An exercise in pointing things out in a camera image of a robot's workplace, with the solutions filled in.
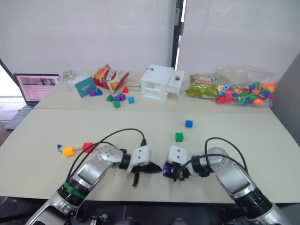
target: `purple block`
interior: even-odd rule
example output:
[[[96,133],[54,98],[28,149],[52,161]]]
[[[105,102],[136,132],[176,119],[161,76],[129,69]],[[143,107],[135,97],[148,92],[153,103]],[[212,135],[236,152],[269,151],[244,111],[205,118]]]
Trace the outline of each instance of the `purple block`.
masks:
[[[114,100],[114,101],[119,101],[119,100],[120,100],[119,95],[114,96],[114,97],[113,97],[113,100]]]
[[[126,99],[126,95],[124,93],[119,94],[119,98],[121,101],[124,101]]]
[[[90,94],[90,96],[96,96],[95,90],[89,90],[89,94]]]

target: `teal box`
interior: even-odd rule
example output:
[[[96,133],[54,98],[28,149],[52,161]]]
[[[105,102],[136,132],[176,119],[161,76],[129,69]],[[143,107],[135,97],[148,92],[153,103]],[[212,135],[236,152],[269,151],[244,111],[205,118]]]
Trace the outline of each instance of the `teal box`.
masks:
[[[94,80],[91,76],[89,77],[77,77],[72,80],[73,85],[78,91],[80,97],[84,97],[89,94],[89,90],[96,90]]]

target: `white curtain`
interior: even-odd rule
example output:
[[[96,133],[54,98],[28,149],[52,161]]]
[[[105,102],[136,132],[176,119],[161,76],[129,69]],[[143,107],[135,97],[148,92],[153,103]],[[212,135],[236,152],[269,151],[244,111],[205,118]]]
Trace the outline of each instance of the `white curtain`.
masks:
[[[1,0],[0,58],[13,73],[170,66],[173,0]]]
[[[178,70],[249,64],[280,78],[300,51],[299,0],[187,0]]]

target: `table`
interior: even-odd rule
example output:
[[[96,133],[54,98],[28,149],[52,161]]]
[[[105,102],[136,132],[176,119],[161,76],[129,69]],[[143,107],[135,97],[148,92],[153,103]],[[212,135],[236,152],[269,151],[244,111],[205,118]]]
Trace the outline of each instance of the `table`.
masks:
[[[185,128],[185,120],[193,128]],[[242,151],[249,173],[262,192],[276,203],[300,202],[300,149],[271,113],[140,112],[133,110],[33,109],[0,148],[0,195],[49,198],[63,183],[75,157],[65,158],[57,151],[96,142],[121,128],[139,128],[151,149],[151,160],[162,166],[175,132],[184,133],[178,146],[202,153],[204,141],[223,137]],[[109,139],[117,147],[139,146],[140,134],[128,131]],[[235,150],[221,141],[212,141],[239,160]],[[212,174],[174,183],[161,173],[140,175],[133,188],[133,174],[110,169],[88,196],[89,200],[159,201],[184,203],[232,203]]]
[[[95,71],[84,70],[84,72],[94,75]],[[130,72],[124,85],[138,86],[143,72]],[[121,103],[118,111],[152,111],[152,112],[199,112],[199,113],[272,113],[267,107],[237,105],[217,105],[210,99],[190,97],[184,93],[189,87],[189,75],[184,75],[184,82],[179,97],[170,93],[167,101],[159,102],[150,98],[142,98],[140,91],[129,91],[127,97],[135,97],[134,104]],[[85,96],[80,98],[68,82],[58,83],[53,90],[36,106],[36,108],[46,109],[93,109],[93,110],[114,110],[111,102],[106,101],[106,97],[111,94],[109,90],[101,88],[102,96]]]

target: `cube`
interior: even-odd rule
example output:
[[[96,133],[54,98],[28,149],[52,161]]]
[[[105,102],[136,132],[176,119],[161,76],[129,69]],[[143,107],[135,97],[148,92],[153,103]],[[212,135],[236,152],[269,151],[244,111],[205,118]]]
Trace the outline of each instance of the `cube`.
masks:
[[[186,120],[186,128],[192,128],[193,127],[193,121],[192,120]]]
[[[115,109],[121,107],[120,101],[114,101],[113,106]]]
[[[114,101],[119,101],[119,100],[120,100],[119,95],[114,96],[114,97],[113,97],[113,100],[114,100]]]
[[[123,93],[128,93],[129,92],[129,89],[128,89],[128,87],[124,87],[124,89],[123,89]]]
[[[106,100],[108,102],[113,102],[113,96],[112,95],[107,96]]]
[[[102,95],[102,90],[100,90],[99,88],[97,88],[96,95]]]
[[[129,97],[128,102],[129,102],[129,104],[134,103],[135,102],[135,97]]]
[[[119,94],[119,99],[120,99],[121,101],[126,100],[125,94],[124,94],[124,93]]]
[[[91,143],[91,142],[85,142],[85,143],[83,143],[82,150],[86,150],[86,151],[84,151],[84,153],[89,153],[90,151],[93,152],[93,150],[92,150],[93,147],[90,147],[93,144],[94,143]]]
[[[65,148],[62,150],[62,154],[65,157],[73,156],[73,155],[75,155],[75,150],[73,147],[68,147],[68,148]]]
[[[90,94],[90,96],[96,96],[95,90],[89,90],[89,94]]]
[[[176,133],[175,134],[175,141],[176,142],[183,142],[183,133]]]

